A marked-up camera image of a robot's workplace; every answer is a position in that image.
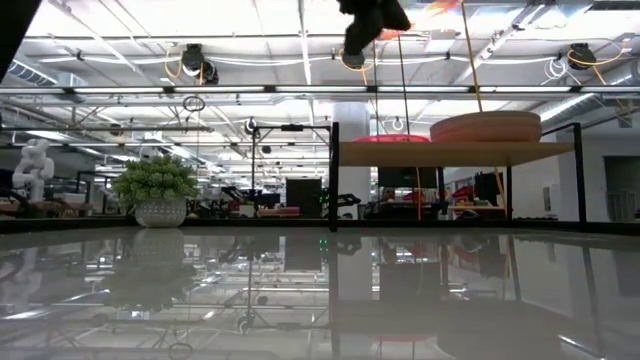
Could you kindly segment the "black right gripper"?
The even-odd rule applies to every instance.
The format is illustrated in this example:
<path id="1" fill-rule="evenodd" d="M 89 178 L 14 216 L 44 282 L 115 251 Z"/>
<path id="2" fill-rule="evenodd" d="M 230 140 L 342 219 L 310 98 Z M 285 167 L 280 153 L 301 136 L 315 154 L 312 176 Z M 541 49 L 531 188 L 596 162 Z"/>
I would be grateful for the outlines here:
<path id="1" fill-rule="evenodd" d="M 361 53 L 382 29 L 411 28 L 411 22 L 397 0 L 339 0 L 339 11 L 354 16 L 345 31 L 345 53 Z"/>

